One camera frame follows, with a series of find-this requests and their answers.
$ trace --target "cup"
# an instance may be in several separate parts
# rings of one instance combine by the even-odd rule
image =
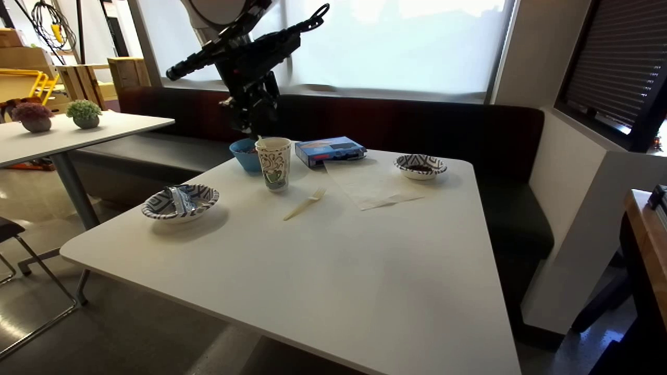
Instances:
[[[289,185],[292,143],[289,138],[262,138],[255,143],[265,183],[272,192]]]
[[[244,138],[230,145],[230,152],[236,157],[236,161],[244,167],[247,174],[262,171],[253,138]]]

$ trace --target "white table in background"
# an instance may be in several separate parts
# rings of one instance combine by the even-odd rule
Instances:
[[[102,113],[101,127],[96,130],[79,130],[65,115],[53,117],[53,131],[49,134],[28,134],[22,124],[0,124],[0,167],[20,161],[50,157],[83,226],[95,228],[98,226],[98,217],[90,207],[90,201],[68,152],[168,125],[174,125],[174,119],[110,110]]]
[[[69,117],[56,115],[53,117],[53,131],[49,134],[29,134],[22,124],[0,124],[0,167],[13,165],[20,161],[32,161],[50,157],[56,165],[56,171],[61,175],[61,182],[72,199],[72,202],[77,209],[79,219],[83,222],[83,228],[90,229],[98,226],[98,215],[92,209],[85,191],[81,187],[81,182],[77,177],[76,167],[69,161],[72,151],[108,143],[115,138],[123,138],[129,134],[142,134],[156,127],[174,125],[174,119],[163,117],[142,117],[142,115],[126,115],[126,113],[102,113],[101,127],[96,130],[79,130]],[[4,348],[0,352],[0,358],[18,352],[28,343],[36,341],[41,334],[49,331],[56,323],[61,323],[65,318],[74,316],[85,305],[83,285],[89,279],[89,272],[81,274],[77,293],[72,294],[58,278],[50,274],[50,270],[42,262],[46,256],[58,255],[49,252],[41,256],[32,256],[32,260],[41,262],[45,272],[53,278],[53,282],[63,290],[63,294],[72,301],[72,305],[54,316],[50,322],[46,322],[42,328],[25,335],[23,341],[18,341],[13,346]]]
[[[440,183],[415,183],[397,154],[367,159],[421,199],[359,211],[323,171],[270,194],[230,161],[192,179],[221,194],[207,217],[133,209],[63,256],[367,374],[520,374],[473,167],[445,159]],[[283,222],[318,185],[328,197]]]

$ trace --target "gray floor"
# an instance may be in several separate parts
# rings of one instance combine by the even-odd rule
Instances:
[[[118,209],[96,205],[102,217]],[[0,215],[28,228],[25,240],[46,252],[83,232],[56,174],[0,169]],[[25,259],[15,242],[0,245],[9,260]],[[53,259],[49,266],[69,288],[77,284],[79,268]],[[0,374],[123,374],[179,375],[203,366],[203,352],[225,329],[225,323],[102,275],[89,284],[90,307],[76,312],[29,346],[0,363]],[[68,301],[36,270],[0,288],[0,346],[23,338]],[[517,345],[522,370],[528,375],[589,374],[612,341],[617,341],[635,319],[631,302],[609,312],[581,335],[567,335],[559,352]],[[354,374],[290,346],[263,341],[244,374]]]

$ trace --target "potted plant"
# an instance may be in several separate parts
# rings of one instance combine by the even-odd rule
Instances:
[[[76,100],[68,109],[68,117],[76,121],[81,130],[92,130],[101,125],[101,106],[90,100]]]
[[[50,115],[53,113],[37,102],[20,102],[11,115],[13,115],[13,119],[22,121],[23,127],[32,134],[50,131]]]

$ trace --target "patterned bowl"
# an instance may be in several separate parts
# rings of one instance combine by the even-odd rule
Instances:
[[[201,219],[217,199],[217,191],[211,191],[208,185],[174,185],[152,194],[144,202],[142,212],[163,223],[185,223]]]
[[[410,179],[437,179],[446,171],[440,159],[427,154],[406,154],[397,159],[398,169]]]

